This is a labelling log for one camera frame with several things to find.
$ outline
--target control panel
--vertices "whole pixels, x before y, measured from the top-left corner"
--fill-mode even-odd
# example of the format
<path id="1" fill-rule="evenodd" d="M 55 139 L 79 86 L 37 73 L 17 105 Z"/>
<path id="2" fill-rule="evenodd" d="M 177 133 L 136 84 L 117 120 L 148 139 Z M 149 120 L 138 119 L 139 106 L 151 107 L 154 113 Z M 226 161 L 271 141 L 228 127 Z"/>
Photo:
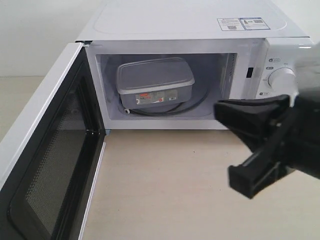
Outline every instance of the control panel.
<path id="1" fill-rule="evenodd" d="M 269 98 L 281 94 L 298 94 L 295 61 L 305 55 L 314 44 L 308 37 L 267 38 L 267 53 L 256 98 Z"/>

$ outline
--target microwave top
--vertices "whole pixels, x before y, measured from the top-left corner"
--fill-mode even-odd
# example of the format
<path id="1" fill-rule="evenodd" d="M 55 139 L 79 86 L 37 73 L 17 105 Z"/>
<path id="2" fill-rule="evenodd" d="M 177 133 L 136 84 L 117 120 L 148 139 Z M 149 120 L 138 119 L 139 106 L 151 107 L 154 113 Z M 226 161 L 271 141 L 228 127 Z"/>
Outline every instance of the microwave top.
<path id="1" fill-rule="evenodd" d="M 270 0 L 105 0 L 81 41 L 309 37 Z"/>

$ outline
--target plastic food container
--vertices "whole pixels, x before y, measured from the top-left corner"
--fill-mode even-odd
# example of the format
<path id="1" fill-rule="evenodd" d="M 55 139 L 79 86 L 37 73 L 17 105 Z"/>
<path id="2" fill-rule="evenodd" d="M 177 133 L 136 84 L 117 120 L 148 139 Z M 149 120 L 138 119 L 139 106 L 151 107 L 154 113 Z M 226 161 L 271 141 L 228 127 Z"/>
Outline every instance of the plastic food container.
<path id="1" fill-rule="evenodd" d="M 116 87 L 127 109 L 144 109 L 188 101 L 195 83 L 179 57 L 138 61 L 118 67 Z"/>

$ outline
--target robotic arm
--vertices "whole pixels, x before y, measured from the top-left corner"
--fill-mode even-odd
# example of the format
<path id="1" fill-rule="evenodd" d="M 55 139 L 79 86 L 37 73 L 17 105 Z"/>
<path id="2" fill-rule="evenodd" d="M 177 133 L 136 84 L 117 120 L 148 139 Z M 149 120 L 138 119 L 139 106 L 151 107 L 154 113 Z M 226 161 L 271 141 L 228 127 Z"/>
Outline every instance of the robotic arm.
<path id="1" fill-rule="evenodd" d="M 302 63 L 298 77 L 304 79 L 298 81 L 314 84 L 303 86 L 293 106 L 289 95 L 214 105 L 216 119 L 252 151 L 242 164 L 228 168 L 230 187 L 249 199 L 293 170 L 320 179 L 320 59 Z"/>

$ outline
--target container label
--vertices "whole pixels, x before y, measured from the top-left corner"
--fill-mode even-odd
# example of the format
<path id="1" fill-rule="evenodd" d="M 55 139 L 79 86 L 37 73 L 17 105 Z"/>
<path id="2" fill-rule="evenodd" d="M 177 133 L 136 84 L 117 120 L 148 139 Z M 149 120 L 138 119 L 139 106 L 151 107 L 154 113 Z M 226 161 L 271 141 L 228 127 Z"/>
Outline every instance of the container label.
<path id="1" fill-rule="evenodd" d="M 218 18 L 218 23 L 222 31 L 244 31 L 239 18 Z"/>
<path id="2" fill-rule="evenodd" d="M 270 28 L 261 17 L 239 18 L 245 30 L 269 30 Z"/>
<path id="3" fill-rule="evenodd" d="M 144 92 L 135 95 L 137 105 L 156 104 L 178 99 L 178 90 Z"/>

